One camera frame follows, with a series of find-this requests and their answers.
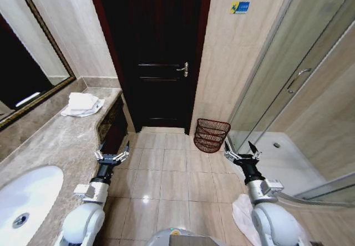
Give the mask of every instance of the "folded white towel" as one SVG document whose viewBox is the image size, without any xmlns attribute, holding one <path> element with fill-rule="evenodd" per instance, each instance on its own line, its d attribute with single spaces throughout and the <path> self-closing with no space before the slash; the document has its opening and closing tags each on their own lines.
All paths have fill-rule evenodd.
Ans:
<svg viewBox="0 0 355 246">
<path fill-rule="evenodd" d="M 95 114 L 104 105 L 105 99 L 92 94 L 71 93 L 68 106 L 60 113 L 62 116 L 86 117 Z"/>
<path fill-rule="evenodd" d="M 99 98 L 92 94 L 70 93 L 69 106 L 71 109 L 89 110 L 98 100 Z"/>
</svg>

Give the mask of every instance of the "drain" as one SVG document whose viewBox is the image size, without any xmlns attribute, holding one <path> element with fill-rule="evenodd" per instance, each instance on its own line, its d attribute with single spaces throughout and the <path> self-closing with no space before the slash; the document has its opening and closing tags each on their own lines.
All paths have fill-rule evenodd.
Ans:
<svg viewBox="0 0 355 246">
<path fill-rule="evenodd" d="M 20 214 L 20 215 L 15 219 L 15 221 L 12 223 L 12 227 L 13 227 L 13 228 L 22 227 L 22 226 L 24 225 L 24 223 L 26 223 L 28 217 L 29 217 L 29 213 Z"/>
</svg>

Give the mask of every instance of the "sink basin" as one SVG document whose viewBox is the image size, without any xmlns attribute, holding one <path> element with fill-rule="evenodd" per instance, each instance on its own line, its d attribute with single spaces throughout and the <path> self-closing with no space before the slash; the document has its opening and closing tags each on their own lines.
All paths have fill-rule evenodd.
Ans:
<svg viewBox="0 0 355 246">
<path fill-rule="evenodd" d="M 45 166 L 0 189 L 0 245 L 27 245 L 57 199 L 62 184 L 62 170 Z"/>
</svg>

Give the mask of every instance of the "shower enclosure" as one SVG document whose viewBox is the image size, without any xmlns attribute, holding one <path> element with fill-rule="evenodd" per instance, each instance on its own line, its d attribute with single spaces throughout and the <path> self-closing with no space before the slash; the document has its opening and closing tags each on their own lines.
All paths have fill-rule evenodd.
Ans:
<svg viewBox="0 0 355 246">
<path fill-rule="evenodd" d="M 284 194 L 355 204 L 355 0 L 285 0 L 230 120 Z"/>
</svg>

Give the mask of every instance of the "white shower base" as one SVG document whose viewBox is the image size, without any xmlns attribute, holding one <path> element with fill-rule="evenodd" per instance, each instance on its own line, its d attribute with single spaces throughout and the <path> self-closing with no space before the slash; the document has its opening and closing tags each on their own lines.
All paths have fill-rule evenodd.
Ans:
<svg viewBox="0 0 355 246">
<path fill-rule="evenodd" d="M 232 132 L 231 139 L 233 140 L 236 135 L 236 132 Z M 281 147 L 274 147 L 275 142 Z M 285 187 L 283 193 L 294 196 L 326 183 L 285 133 L 265 132 L 256 146 L 262 152 L 257 165 L 258 170 L 268 179 L 280 180 Z"/>
</svg>

